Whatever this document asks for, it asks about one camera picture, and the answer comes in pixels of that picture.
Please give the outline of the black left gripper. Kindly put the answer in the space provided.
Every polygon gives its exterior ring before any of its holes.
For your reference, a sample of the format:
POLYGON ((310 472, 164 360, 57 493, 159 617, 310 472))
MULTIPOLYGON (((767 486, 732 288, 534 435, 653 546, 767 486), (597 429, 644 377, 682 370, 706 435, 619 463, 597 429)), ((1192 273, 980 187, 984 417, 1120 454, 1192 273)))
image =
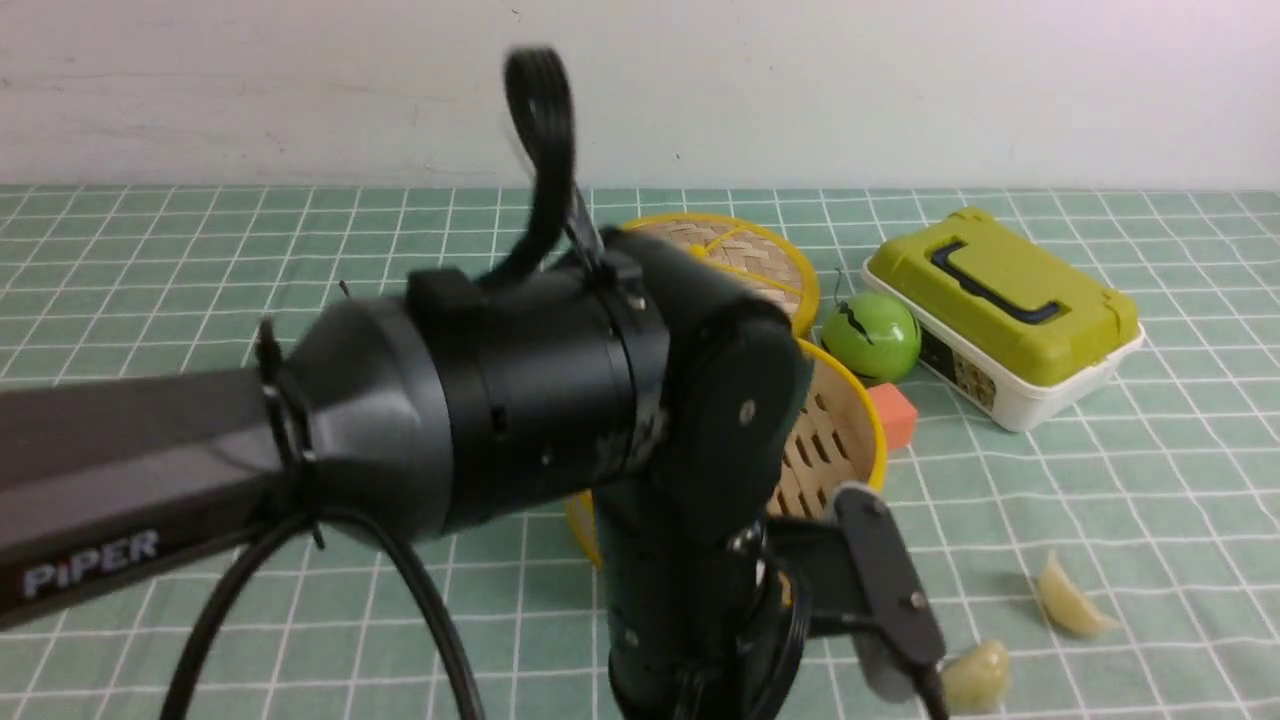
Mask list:
POLYGON ((591 493, 608 676, 627 719, 773 719, 812 593, 769 547, 759 474, 634 477, 591 493))

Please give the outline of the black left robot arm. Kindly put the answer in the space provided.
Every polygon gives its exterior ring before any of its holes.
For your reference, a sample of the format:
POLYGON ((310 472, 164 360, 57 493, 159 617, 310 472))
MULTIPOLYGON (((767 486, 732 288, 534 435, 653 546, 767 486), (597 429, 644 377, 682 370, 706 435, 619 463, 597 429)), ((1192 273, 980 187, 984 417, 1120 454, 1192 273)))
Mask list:
POLYGON ((412 551, 589 491, 628 719, 773 719, 812 601, 765 546, 810 365, 772 301, 663 240, 522 281, 344 299, 252 366, 3 393, 3 626, 243 544, 178 661, 183 719, 252 575, 320 525, 384 550, 463 719, 477 683, 412 551))

